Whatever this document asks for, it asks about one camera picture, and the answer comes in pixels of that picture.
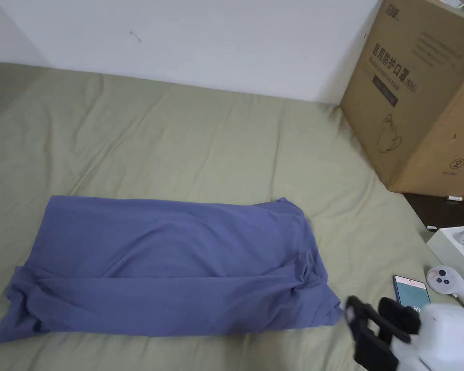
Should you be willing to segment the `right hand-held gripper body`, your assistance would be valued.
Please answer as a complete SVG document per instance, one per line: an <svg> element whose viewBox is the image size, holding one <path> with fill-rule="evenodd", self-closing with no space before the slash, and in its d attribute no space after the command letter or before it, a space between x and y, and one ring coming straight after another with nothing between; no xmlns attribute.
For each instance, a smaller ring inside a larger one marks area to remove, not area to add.
<svg viewBox="0 0 464 371"><path fill-rule="evenodd" d="M398 371L464 371L464 308L430 304L420 313L421 327L411 342L397 338L392 353Z"/></svg>

